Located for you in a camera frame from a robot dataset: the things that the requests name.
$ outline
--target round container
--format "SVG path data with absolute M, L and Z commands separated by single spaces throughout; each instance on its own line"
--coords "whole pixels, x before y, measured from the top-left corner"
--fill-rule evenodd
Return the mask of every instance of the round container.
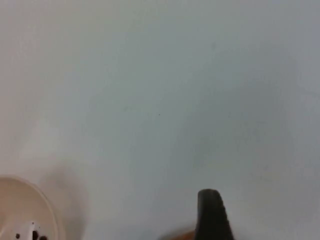
M 0 176 L 0 239 L 66 240 L 62 219 L 41 190 L 17 177 Z

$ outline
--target white surface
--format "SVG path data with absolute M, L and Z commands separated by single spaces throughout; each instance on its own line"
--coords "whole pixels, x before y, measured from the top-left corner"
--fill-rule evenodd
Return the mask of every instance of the white surface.
M 219 189 L 245 240 L 320 236 L 320 1 L 0 1 L 0 173 L 69 239 L 156 240 Z

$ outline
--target dark spot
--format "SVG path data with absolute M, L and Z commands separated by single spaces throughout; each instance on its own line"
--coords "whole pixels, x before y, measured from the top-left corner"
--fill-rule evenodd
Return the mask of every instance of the dark spot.
M 37 231 L 32 231 L 32 240 L 37 240 L 39 238 L 39 233 Z

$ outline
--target black object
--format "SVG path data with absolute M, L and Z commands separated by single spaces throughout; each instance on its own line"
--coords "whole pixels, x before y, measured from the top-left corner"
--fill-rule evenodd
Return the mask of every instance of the black object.
M 37 240 L 38 237 L 39 237 L 39 233 L 36 230 L 32 231 L 32 240 Z
M 217 190 L 198 193 L 198 217 L 194 240 L 235 240 L 224 202 Z

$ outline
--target plastic container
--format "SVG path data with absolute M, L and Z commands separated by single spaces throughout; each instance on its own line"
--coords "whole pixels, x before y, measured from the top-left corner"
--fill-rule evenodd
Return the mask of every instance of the plastic container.
M 66 240 L 62 218 L 34 184 L 0 176 L 0 240 Z

